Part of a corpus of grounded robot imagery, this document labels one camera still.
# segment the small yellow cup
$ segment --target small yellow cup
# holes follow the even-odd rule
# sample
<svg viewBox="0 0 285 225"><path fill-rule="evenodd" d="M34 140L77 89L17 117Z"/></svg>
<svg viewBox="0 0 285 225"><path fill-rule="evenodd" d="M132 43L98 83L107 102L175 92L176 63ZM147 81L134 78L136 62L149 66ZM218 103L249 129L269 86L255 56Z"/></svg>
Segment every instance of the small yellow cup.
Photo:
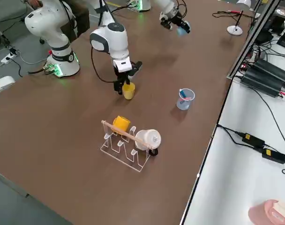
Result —
<svg viewBox="0 0 285 225"><path fill-rule="evenodd" d="M122 90L123 90L123 95L125 99L130 100L134 96L135 84L133 84L132 82L130 82L130 84L124 83Z"/></svg>
<svg viewBox="0 0 285 225"><path fill-rule="evenodd" d="M113 121L113 125L119 129L121 129L122 131L125 131L127 132L127 129L130 125L130 121L127 120L125 117L122 117L122 116L118 116L117 118L114 119Z"/></svg>

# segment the white desk lamp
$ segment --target white desk lamp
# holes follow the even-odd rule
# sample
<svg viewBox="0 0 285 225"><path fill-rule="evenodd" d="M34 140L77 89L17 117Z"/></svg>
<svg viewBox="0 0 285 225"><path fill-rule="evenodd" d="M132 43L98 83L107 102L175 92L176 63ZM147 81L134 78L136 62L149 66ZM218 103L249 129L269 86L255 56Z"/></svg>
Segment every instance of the white desk lamp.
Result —
<svg viewBox="0 0 285 225"><path fill-rule="evenodd" d="M242 35L242 29L238 26L238 23L239 23L239 21L241 19L243 10L250 9L250 7L251 7L251 0L238 0L238 2L236 4L239 5L239 7L242 9L242 12L241 12L241 14L240 14L236 24L227 27L227 31L231 35L239 36L239 35Z"/></svg>

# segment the black power supply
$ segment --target black power supply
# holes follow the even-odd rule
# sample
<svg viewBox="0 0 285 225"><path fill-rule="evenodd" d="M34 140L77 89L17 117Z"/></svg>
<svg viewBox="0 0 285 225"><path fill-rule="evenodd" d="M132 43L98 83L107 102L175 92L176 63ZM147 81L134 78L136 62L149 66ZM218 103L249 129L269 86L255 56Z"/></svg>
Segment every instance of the black power supply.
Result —
<svg viewBox="0 0 285 225"><path fill-rule="evenodd" d="M253 147L263 149L265 141L259 139L258 137L252 136L251 134L245 133L242 137L242 141L246 144L249 144Z"/></svg>
<svg viewBox="0 0 285 225"><path fill-rule="evenodd" d="M276 163L284 164L285 163L285 154L282 154L280 152L276 152L271 149L263 149L262 151L262 157L266 158L268 160L274 161Z"/></svg>

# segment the white table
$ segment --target white table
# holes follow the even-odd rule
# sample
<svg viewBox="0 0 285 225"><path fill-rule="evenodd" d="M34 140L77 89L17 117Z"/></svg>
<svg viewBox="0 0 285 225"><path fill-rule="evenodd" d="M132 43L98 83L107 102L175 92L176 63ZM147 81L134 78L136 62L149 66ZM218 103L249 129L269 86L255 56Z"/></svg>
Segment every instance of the white table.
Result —
<svg viewBox="0 0 285 225"><path fill-rule="evenodd" d="M261 95L285 136L285 101ZM236 82L232 83L219 124L251 133L285 153L285 142L265 103L253 90ZM232 136L240 142L235 134ZM224 130L217 128L184 224L251 225L251 206L268 199L285 202L284 168L285 164L234 144Z"/></svg>

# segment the clear plastic cup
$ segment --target clear plastic cup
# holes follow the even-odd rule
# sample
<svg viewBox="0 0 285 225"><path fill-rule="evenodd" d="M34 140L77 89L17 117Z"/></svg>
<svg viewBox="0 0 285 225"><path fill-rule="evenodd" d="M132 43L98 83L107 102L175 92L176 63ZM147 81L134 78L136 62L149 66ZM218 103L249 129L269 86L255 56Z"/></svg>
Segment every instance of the clear plastic cup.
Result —
<svg viewBox="0 0 285 225"><path fill-rule="evenodd" d="M183 88L179 90L179 97L177 107L181 110L188 110L195 98L195 93L191 89Z"/></svg>

